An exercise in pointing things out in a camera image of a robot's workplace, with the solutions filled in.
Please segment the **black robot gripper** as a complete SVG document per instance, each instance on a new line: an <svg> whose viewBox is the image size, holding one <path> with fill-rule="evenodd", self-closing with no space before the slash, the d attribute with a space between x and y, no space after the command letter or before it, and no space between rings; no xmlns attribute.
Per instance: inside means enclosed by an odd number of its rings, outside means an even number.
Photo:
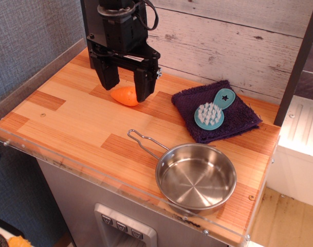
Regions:
<svg viewBox="0 0 313 247"><path fill-rule="evenodd" d="M90 57L102 86L111 90L119 83L118 69L134 73L136 97L144 102L154 92L160 53L147 44L148 26L145 5L98 5L97 21L101 31L90 32Z"/></svg>

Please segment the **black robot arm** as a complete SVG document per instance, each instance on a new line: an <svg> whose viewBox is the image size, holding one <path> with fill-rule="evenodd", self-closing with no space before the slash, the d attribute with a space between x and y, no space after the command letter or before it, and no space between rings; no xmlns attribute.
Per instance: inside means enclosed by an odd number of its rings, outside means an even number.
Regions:
<svg viewBox="0 0 313 247"><path fill-rule="evenodd" d="M149 27L147 7L155 9L150 1L99 1L97 12L103 32L87 36L91 62L102 86L106 90L114 88L120 82L118 69L130 70L138 102L154 92L161 76L160 53L147 44L148 32L157 28L159 17Z"/></svg>

